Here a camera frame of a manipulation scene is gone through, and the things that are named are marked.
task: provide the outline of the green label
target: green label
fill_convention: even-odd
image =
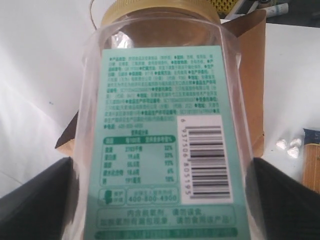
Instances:
[[[250,239],[220,46],[103,51],[85,239]]]

